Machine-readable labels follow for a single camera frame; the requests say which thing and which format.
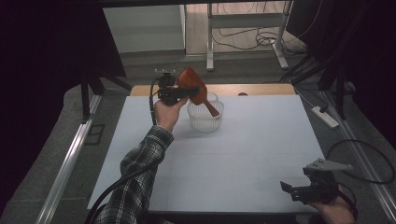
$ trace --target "transparent container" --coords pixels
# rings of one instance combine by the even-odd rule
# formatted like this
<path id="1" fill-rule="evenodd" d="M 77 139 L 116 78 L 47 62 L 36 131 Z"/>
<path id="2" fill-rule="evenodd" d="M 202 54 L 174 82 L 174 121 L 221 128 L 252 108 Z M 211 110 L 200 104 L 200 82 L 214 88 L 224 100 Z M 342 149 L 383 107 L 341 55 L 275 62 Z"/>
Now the transparent container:
<path id="1" fill-rule="evenodd" d="M 218 111 L 219 115 L 213 117 L 205 104 L 195 105 L 189 102 L 187 111 L 190 116 L 190 126 L 202 133 L 212 133 L 221 125 L 221 118 L 224 110 L 224 103 L 219 101 L 219 97 L 214 92 L 208 92 L 216 97 L 215 100 L 209 100 Z"/>

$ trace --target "brown scoop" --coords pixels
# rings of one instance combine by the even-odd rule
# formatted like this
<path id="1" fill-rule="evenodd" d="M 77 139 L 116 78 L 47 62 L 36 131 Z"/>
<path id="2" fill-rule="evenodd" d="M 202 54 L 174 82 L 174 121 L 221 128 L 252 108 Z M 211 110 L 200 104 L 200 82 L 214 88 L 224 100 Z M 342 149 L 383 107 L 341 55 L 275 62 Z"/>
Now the brown scoop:
<path id="1" fill-rule="evenodd" d="M 198 77 L 195 71 L 187 67 L 185 68 L 177 78 L 177 85 L 180 88 L 193 88 L 199 87 L 199 93 L 194 96 L 190 96 L 190 100 L 195 105 L 205 104 L 210 114 L 215 117 L 220 113 L 219 111 L 207 101 L 207 88 L 205 83 Z"/>

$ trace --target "power strip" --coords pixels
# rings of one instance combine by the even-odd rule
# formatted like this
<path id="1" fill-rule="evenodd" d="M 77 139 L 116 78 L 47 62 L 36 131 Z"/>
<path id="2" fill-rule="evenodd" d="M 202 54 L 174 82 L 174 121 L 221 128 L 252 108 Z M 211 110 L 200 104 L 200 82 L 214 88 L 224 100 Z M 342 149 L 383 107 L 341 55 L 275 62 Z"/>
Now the power strip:
<path id="1" fill-rule="evenodd" d="M 328 115 L 326 112 L 320 112 L 320 107 L 319 106 L 315 106 L 312 109 L 312 112 L 314 112 L 314 114 L 316 114 L 321 120 L 323 120 L 323 122 L 325 122 L 327 124 L 327 126 L 329 126 L 330 128 L 335 128 L 339 125 L 339 123 L 337 121 L 335 121 L 335 119 L 333 119 L 330 115 Z"/>

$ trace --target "plaid shirt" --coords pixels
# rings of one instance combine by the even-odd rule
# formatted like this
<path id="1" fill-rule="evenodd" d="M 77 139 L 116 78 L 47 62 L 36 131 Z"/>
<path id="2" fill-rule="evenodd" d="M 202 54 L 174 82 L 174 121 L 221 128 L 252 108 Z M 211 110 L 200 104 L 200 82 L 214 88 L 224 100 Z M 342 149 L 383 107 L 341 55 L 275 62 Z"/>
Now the plaid shirt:
<path id="1" fill-rule="evenodd" d="M 173 140 L 173 135 L 163 127 L 152 126 L 143 141 L 122 160 L 121 176 L 127 176 L 159 162 Z M 135 176 L 113 190 L 110 201 L 100 212 L 95 223 L 145 223 L 156 174 L 157 167 Z"/>

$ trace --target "gray carpet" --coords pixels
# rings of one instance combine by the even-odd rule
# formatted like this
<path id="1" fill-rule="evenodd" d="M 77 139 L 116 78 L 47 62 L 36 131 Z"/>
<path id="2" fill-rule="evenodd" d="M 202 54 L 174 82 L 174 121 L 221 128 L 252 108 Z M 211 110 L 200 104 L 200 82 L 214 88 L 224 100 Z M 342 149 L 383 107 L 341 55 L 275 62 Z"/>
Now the gray carpet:
<path id="1" fill-rule="evenodd" d="M 297 64 L 303 56 L 288 57 L 291 66 Z M 123 63 L 127 78 L 132 85 L 150 84 L 152 79 L 160 74 L 154 69 L 176 70 L 180 72 L 185 66 L 193 67 L 207 84 L 210 83 L 263 83 L 276 82 L 285 71 L 279 69 L 273 53 L 254 53 L 245 55 L 217 55 L 215 71 L 206 72 L 204 57 L 180 55 L 145 55 L 142 57 L 124 56 Z M 111 142 L 123 101 L 128 91 L 103 79 L 106 92 L 95 115 L 91 135 L 87 137 L 81 150 L 75 169 L 65 189 L 63 198 L 55 212 L 51 223 L 83 223 L 87 215 L 87 204 L 90 199 L 101 164 L 106 156 L 106 150 Z M 311 104 L 323 104 L 317 90 L 318 76 L 309 78 L 301 85 L 312 92 L 299 89 L 300 93 Z M 329 148 L 343 139 L 339 129 L 329 129 L 311 111 L 311 105 L 304 103 L 307 115 L 318 138 L 318 142 L 326 155 Z M 345 99 L 346 122 L 352 127 L 358 139 L 378 147 L 391 161 L 396 161 L 396 153 L 387 140 L 359 111 L 353 103 L 351 95 Z M 46 145 L 43 147 L 29 174 L 24 178 L 1 217 L 0 223 L 34 223 L 47 198 L 52 182 L 64 160 L 82 119 L 82 108 L 79 87 L 68 91 L 64 96 L 64 109 L 56 123 Z M 389 168 L 374 152 L 367 149 L 373 160 L 375 169 L 384 178 L 389 176 Z M 352 164 L 355 173 L 361 175 L 359 165 L 350 153 L 348 144 L 338 147 L 330 156 L 333 161 Z M 367 183 L 352 179 L 343 174 L 336 174 L 337 180 L 348 185 L 357 197 L 360 211 L 359 223 L 388 223 L 379 201 Z M 395 184 L 389 184 L 392 195 L 396 195 Z M 306 218 L 300 217 L 302 223 Z"/>

